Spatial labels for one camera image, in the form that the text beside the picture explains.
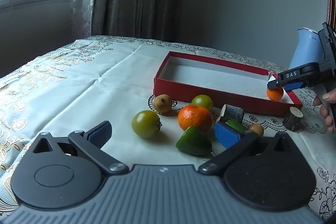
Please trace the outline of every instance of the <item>green pepper piece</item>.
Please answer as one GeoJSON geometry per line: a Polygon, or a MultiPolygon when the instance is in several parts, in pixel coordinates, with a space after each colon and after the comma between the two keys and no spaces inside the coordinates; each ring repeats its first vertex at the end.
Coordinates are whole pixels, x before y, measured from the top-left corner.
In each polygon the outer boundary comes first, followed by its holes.
{"type": "Polygon", "coordinates": [[[243,133],[245,130],[247,130],[247,127],[242,125],[237,119],[230,119],[225,122],[228,126],[233,127],[235,130],[239,131],[240,133],[243,133]]]}
{"type": "Polygon", "coordinates": [[[212,143],[202,131],[190,126],[176,143],[176,148],[193,156],[205,156],[212,150],[212,143]]]}

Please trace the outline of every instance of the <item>brown fruit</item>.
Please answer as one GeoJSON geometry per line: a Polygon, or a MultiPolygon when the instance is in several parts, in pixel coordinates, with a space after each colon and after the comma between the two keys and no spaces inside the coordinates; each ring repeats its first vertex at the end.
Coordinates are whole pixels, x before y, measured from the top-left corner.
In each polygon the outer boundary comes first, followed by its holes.
{"type": "Polygon", "coordinates": [[[173,101],[167,94],[162,94],[154,98],[153,107],[157,112],[166,113],[173,107],[173,101]]]}
{"type": "Polygon", "coordinates": [[[264,135],[264,128],[261,126],[261,124],[258,124],[258,123],[251,124],[248,127],[248,130],[251,130],[257,133],[261,137],[264,135]]]}

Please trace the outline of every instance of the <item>blue kettle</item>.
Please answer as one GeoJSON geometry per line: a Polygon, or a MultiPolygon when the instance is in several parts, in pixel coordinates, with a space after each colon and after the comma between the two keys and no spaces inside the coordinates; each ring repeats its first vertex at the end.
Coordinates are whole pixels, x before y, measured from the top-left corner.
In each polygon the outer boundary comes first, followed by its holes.
{"type": "Polygon", "coordinates": [[[319,35],[308,28],[298,29],[299,42],[297,44],[289,69],[302,66],[307,63],[319,63],[324,59],[319,35]]]}

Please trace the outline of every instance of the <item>small orange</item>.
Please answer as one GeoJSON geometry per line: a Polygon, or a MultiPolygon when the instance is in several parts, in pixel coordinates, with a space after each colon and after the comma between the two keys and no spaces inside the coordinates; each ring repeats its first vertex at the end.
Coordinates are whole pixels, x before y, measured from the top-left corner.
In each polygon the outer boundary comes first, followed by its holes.
{"type": "Polygon", "coordinates": [[[275,90],[269,90],[267,89],[267,96],[272,101],[278,101],[280,100],[284,95],[284,89],[282,87],[279,87],[275,90]]]}
{"type": "Polygon", "coordinates": [[[194,126],[203,132],[207,132],[212,126],[211,113],[202,106],[185,106],[180,110],[177,120],[183,130],[186,130],[190,126],[194,126]]]}

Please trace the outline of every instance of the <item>green vegetable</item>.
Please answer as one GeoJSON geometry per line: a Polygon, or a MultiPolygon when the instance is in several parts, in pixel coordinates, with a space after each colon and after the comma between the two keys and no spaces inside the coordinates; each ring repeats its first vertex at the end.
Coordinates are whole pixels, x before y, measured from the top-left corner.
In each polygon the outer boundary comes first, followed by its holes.
{"type": "Polygon", "coordinates": [[[241,133],[247,130],[246,126],[243,126],[237,119],[230,119],[225,123],[241,133]]]}
{"type": "Polygon", "coordinates": [[[196,96],[192,101],[191,101],[192,105],[196,105],[196,106],[202,106],[205,107],[206,109],[208,109],[210,112],[213,109],[213,101],[212,99],[207,96],[207,95],[198,95],[196,96]]]}
{"type": "Polygon", "coordinates": [[[162,126],[159,116],[151,110],[143,110],[132,119],[133,131],[142,138],[150,138],[158,132],[162,126]]]}
{"type": "Polygon", "coordinates": [[[190,126],[176,143],[176,148],[193,156],[205,156],[212,150],[212,143],[202,131],[190,126]]]}

